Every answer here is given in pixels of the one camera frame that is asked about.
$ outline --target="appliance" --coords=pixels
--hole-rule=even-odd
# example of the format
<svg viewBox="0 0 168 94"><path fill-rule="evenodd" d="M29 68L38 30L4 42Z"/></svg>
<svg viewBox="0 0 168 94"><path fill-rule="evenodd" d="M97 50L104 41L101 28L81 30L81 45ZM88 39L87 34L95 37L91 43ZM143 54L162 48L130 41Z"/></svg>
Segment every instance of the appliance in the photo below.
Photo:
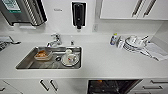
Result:
<svg viewBox="0 0 168 94"><path fill-rule="evenodd" d="M41 0L0 0L0 11L11 26L14 23L39 26L47 21Z"/></svg>
<svg viewBox="0 0 168 94"><path fill-rule="evenodd" d="M142 80L89 80L88 94L127 94Z"/></svg>
<svg viewBox="0 0 168 94"><path fill-rule="evenodd" d="M73 25L77 26L77 29L81 29L82 26L85 26L86 3L72 2L72 12Z"/></svg>

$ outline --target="sink basin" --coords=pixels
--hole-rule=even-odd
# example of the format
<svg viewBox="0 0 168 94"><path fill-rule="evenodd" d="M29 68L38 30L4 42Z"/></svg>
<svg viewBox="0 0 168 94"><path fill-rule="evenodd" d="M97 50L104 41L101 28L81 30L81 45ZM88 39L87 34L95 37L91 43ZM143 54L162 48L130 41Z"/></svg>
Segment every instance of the sink basin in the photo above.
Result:
<svg viewBox="0 0 168 94"><path fill-rule="evenodd" d="M79 60L72 66L65 66L62 63L62 56L67 49L72 50L72 54L78 56ZM53 56L50 60L36 60L34 56L41 50L51 52ZM79 69L81 67L81 47L35 47L33 50L16 66L16 69Z"/></svg>

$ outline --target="drawer handle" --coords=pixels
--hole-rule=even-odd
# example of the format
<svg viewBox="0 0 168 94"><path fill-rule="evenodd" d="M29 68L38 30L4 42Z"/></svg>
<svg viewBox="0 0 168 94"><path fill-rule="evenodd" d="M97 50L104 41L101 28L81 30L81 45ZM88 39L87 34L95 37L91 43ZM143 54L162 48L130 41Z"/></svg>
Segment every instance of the drawer handle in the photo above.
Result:
<svg viewBox="0 0 168 94"><path fill-rule="evenodd" d="M41 85L42 85L47 91L49 90L49 88L47 88L47 87L45 86L45 84L43 83L43 80L41 80L40 83L41 83Z"/></svg>
<svg viewBox="0 0 168 94"><path fill-rule="evenodd" d="M143 89L163 89L161 86L158 86L158 87L147 87L147 86L143 86L142 87Z"/></svg>
<svg viewBox="0 0 168 94"><path fill-rule="evenodd" d="M58 85L57 84L54 85L53 80L51 80L50 83L53 86L53 88L55 89L55 91L57 91L58 90Z"/></svg>
<svg viewBox="0 0 168 94"><path fill-rule="evenodd" d="M150 4L149 4L149 6L148 6L146 12L144 13L143 17L145 17L145 15L148 15L148 14L149 14L149 12L151 11L151 9L152 9L153 5L155 4L155 2L156 2L156 0L151 0L151 2L150 2Z"/></svg>
<svg viewBox="0 0 168 94"><path fill-rule="evenodd" d="M137 3L137 5L136 5L136 7L135 7L135 10L134 10L134 12L132 13L132 17L137 14L138 9L139 9L141 3L142 3L142 0L138 0L138 3Z"/></svg>
<svg viewBox="0 0 168 94"><path fill-rule="evenodd" d="M2 89L0 89L0 91L4 91L5 90L5 88L3 87Z"/></svg>
<svg viewBox="0 0 168 94"><path fill-rule="evenodd" d="M159 81L153 81L153 80L151 80L151 83L153 83L153 84L168 84L168 81L167 82L166 81L159 82Z"/></svg>

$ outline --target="white cabinet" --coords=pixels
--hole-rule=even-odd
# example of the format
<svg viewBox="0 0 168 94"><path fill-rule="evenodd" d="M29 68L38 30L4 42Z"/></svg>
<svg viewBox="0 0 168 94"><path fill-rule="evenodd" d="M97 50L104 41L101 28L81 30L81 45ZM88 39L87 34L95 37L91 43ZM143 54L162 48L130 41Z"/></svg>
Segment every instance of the white cabinet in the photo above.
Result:
<svg viewBox="0 0 168 94"><path fill-rule="evenodd" d="M87 94L87 79L12 79L6 80L24 94Z"/></svg>
<svg viewBox="0 0 168 94"><path fill-rule="evenodd" d="M0 80L0 94L21 94L19 90L11 86L9 83L4 80Z"/></svg>
<svg viewBox="0 0 168 94"><path fill-rule="evenodd" d="M138 19L151 19L151 20L168 20L168 0L146 0L141 12L139 13Z"/></svg>
<svg viewBox="0 0 168 94"><path fill-rule="evenodd" d="M168 87L168 79L143 79L128 94L155 94Z"/></svg>
<svg viewBox="0 0 168 94"><path fill-rule="evenodd" d="M168 0L103 0L101 19L168 20Z"/></svg>

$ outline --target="sink drain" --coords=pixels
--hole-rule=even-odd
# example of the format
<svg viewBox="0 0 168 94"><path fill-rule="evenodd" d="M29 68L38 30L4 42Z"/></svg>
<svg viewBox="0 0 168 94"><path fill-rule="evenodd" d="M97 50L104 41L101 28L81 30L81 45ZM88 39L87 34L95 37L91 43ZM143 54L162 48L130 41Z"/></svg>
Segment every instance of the sink drain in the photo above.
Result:
<svg viewBox="0 0 168 94"><path fill-rule="evenodd" d="M56 61L61 61L61 57L56 57L56 59L55 59Z"/></svg>

